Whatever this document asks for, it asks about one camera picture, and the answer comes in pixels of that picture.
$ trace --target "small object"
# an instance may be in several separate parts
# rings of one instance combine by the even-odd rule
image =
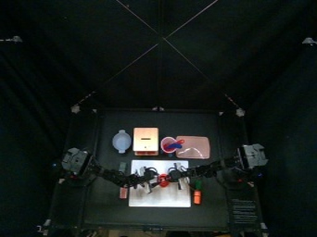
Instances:
[[[134,129],[134,152],[135,156],[160,155],[160,129],[135,128]]]
[[[119,151],[121,154],[126,152],[126,149],[131,145],[131,137],[125,130],[119,130],[119,133],[113,138],[114,148]]]
[[[196,190],[202,190],[202,181],[196,181],[194,187],[196,187]]]
[[[119,171],[126,174],[126,162],[121,162]],[[121,199],[126,199],[127,198],[127,188],[121,188],[119,198]]]
[[[304,40],[303,44],[311,44],[311,46],[313,46],[313,44],[317,44],[317,42],[313,41],[313,39],[312,39],[311,37],[308,37],[308,38]]]
[[[158,182],[160,182],[160,186],[161,186],[162,188],[168,187],[169,184],[170,184],[170,182],[166,181],[166,178],[168,178],[168,174],[161,174],[161,175],[158,176]]]
[[[236,111],[236,114],[237,114],[238,117],[244,117],[245,111],[241,108],[238,108],[237,111]]]
[[[71,107],[71,110],[73,110],[73,113],[79,113],[81,112],[81,107],[79,107],[79,105],[74,105],[73,107]]]
[[[193,192],[193,202],[197,204],[197,205],[201,205],[202,204],[202,191],[201,190],[196,190]]]
[[[119,198],[121,199],[126,199],[127,198],[127,188],[121,188]]]
[[[172,154],[176,151],[176,148],[169,148],[169,145],[176,144],[177,140],[173,137],[165,137],[161,140],[161,149],[166,154]]]
[[[174,149],[174,148],[181,149],[184,143],[185,143],[184,139],[178,140],[176,143],[172,143],[172,144],[168,145],[166,150]]]
[[[168,147],[165,148],[166,150],[170,150],[170,149],[181,149],[182,148],[182,145],[178,144],[178,143],[173,143],[173,144],[169,144]]]

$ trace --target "white surface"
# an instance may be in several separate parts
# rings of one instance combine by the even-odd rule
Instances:
[[[147,167],[155,168],[158,174],[168,174],[169,168],[173,168],[177,162],[185,168],[189,167],[186,160],[133,160],[131,173],[135,173],[135,170],[141,173],[141,168]],[[138,185],[138,189],[130,188],[129,206],[192,207],[192,192],[185,179],[181,179],[181,185],[182,190],[178,190],[176,182],[165,188],[155,187],[151,193],[141,185]]]

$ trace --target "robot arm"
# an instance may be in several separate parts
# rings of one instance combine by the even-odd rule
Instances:
[[[238,155],[226,158],[224,161],[225,165],[222,165],[221,161],[214,161],[209,165],[188,168],[185,170],[170,168],[166,180],[169,182],[178,182],[181,178],[210,178],[217,175],[217,171],[226,168],[250,171],[254,167],[265,166],[268,163],[264,147],[260,144],[244,145],[238,148]],[[142,175],[135,173],[129,176],[118,170],[105,169],[98,164],[94,156],[78,148],[73,148],[67,151],[62,166],[79,179],[86,179],[90,175],[95,175],[103,177],[105,180],[111,181],[123,188],[137,188],[138,185],[143,186],[146,183],[150,184],[150,181],[160,175],[154,168],[143,168]]]

